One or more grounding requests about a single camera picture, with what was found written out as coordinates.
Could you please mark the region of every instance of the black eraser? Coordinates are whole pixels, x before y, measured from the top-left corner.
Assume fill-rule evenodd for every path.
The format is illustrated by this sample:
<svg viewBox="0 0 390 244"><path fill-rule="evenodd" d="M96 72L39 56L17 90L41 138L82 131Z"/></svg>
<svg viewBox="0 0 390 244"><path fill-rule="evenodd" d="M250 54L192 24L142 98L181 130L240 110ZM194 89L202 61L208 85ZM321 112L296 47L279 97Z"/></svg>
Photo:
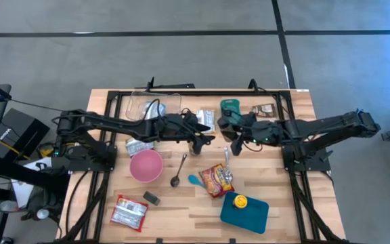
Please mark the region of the black eraser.
<svg viewBox="0 0 390 244"><path fill-rule="evenodd" d="M148 191L146 191L146 193L144 193L143 198L145 200L155 204L156 206L160 203L160 199Z"/></svg>

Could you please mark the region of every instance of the concrete floor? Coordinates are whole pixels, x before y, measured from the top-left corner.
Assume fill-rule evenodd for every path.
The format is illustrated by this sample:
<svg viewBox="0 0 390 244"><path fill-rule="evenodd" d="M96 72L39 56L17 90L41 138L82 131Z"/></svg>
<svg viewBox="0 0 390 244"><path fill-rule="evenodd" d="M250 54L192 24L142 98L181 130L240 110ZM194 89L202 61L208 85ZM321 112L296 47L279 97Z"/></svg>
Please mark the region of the concrete floor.
<svg viewBox="0 0 390 244"><path fill-rule="evenodd" d="M389 30L390 1L279 0L285 30ZM275 30L267 0L0 0L0 32ZM319 118L356 108L390 130L390 35L287 36L297 88ZM0 38L0 83L12 96L86 108L92 88L194 83L287 88L277 36ZM9 103L48 124L52 111ZM347 238L390 243L390 142L380 136L332 147L335 192ZM19 222L18 243L51 241L52 221Z"/></svg>

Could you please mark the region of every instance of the chip bag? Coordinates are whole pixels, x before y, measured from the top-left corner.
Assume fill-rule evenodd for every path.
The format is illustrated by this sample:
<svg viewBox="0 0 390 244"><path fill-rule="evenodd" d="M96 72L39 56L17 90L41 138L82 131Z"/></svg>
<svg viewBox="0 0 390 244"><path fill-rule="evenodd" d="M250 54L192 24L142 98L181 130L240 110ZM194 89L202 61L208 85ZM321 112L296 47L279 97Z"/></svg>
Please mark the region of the chip bag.
<svg viewBox="0 0 390 244"><path fill-rule="evenodd" d="M111 222L124 224L130 228L141 232L148 204L131 200L123 195L119 195L116 201Z"/></svg>
<svg viewBox="0 0 390 244"><path fill-rule="evenodd" d="M222 164L215 165L210 169L199 172L207 192L213 197L223 196L229 191L234 192L231 182L225 178L225 170Z"/></svg>

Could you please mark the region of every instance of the yellow lid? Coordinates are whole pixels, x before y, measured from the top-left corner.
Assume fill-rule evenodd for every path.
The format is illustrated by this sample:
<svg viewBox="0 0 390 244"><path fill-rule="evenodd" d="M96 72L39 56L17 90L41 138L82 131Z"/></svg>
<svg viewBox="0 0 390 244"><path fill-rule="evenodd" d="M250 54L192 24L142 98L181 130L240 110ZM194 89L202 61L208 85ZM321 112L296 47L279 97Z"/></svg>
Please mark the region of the yellow lid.
<svg viewBox="0 0 390 244"><path fill-rule="evenodd" d="M233 202L234 206L242 209L248 205L248 199L244 195L237 195Z"/></svg>

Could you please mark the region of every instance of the teal plate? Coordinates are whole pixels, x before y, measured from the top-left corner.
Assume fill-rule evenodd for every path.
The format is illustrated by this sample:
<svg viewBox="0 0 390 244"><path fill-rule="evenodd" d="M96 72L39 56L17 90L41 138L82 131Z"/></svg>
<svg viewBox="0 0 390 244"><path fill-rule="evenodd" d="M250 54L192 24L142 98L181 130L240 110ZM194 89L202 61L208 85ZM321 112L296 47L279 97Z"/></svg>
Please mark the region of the teal plate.
<svg viewBox="0 0 390 244"><path fill-rule="evenodd" d="M237 195L239 194L235 192L227 192L222 205L221 220L225 223L263 234L267 224L269 205L264 201L246 197L248 205L244 209L238 209L233 206L234 198Z"/></svg>

